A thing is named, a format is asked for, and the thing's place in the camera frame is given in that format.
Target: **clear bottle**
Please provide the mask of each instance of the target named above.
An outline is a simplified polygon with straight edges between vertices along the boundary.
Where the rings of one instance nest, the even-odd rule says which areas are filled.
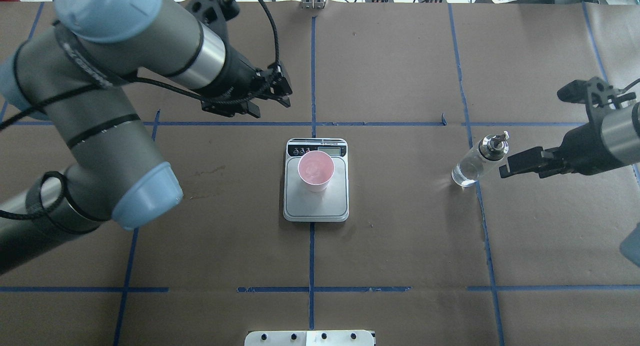
[[[489,134],[480,140],[451,171],[451,178],[462,187],[470,187],[495,168],[509,152],[509,132]]]

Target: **kitchen scale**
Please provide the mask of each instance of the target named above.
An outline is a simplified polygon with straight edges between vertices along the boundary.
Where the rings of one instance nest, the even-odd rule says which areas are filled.
[[[298,173],[298,163],[312,151],[329,154],[335,171],[324,191],[311,192]],[[283,214],[289,221],[341,223],[349,217],[349,163],[342,138],[292,138],[286,143]]]

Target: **table surface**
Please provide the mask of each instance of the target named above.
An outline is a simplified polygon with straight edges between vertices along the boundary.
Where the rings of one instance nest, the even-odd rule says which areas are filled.
[[[242,345],[251,331],[375,330],[379,345],[638,345],[640,221],[631,166],[453,184],[472,143],[558,146],[586,122],[556,91],[639,77],[635,6],[269,4],[292,107],[228,119],[146,84],[125,90],[184,200],[135,232],[113,222],[0,277],[0,344]],[[55,18],[0,3],[0,59]],[[229,23],[273,57],[258,4]],[[6,102],[0,119],[16,110]],[[441,125],[445,114],[447,125]],[[291,138],[349,143],[350,216],[282,216]],[[74,160],[48,122],[0,134],[2,198]]]

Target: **pink cup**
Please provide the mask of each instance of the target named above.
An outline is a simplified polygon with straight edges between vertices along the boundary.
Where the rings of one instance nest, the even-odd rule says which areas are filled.
[[[334,160],[326,152],[309,151],[302,156],[297,164],[297,173],[304,182],[306,189],[312,193],[324,191],[334,176]]]

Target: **silver bottle lid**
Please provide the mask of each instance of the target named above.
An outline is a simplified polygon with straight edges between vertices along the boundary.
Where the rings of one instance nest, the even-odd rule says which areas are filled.
[[[500,161],[509,152],[509,132],[505,131],[502,134],[489,134],[482,139],[478,147],[480,148],[480,154],[491,161]]]

